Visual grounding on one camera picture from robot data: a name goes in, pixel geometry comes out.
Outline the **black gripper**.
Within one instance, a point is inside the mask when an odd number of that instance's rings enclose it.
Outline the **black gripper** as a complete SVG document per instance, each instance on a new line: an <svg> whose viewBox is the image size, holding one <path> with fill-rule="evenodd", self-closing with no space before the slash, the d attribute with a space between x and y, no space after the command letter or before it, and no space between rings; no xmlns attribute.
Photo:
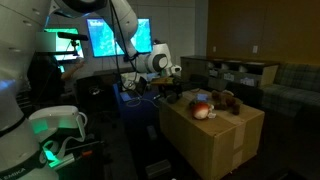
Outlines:
<svg viewBox="0 0 320 180"><path fill-rule="evenodd" d="M175 99L179 99L181 96L182 96L182 86L180 84L178 85L168 85L168 84L165 84L165 85L160 85L158 87L159 89L159 92L165 97L169 97L170 95L173 95L173 97Z"/></svg>

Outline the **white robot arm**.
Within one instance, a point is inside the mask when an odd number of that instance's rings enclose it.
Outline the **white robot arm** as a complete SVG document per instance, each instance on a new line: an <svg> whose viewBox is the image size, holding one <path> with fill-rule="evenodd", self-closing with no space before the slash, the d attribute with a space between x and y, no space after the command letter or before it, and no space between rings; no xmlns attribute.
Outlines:
<svg viewBox="0 0 320 180"><path fill-rule="evenodd" d="M114 27L117 43L137 72L170 76L181 70L165 43L149 54L135 49L131 38L138 19L127 0L0 0L0 180L59 180L46 157L49 137L60 128L76 127L76 140L85 140L80 117L30 119L17 96L28 89L33 101L60 97L67 76L58 68L53 36L44 28L52 14L78 18L91 13Z"/></svg>

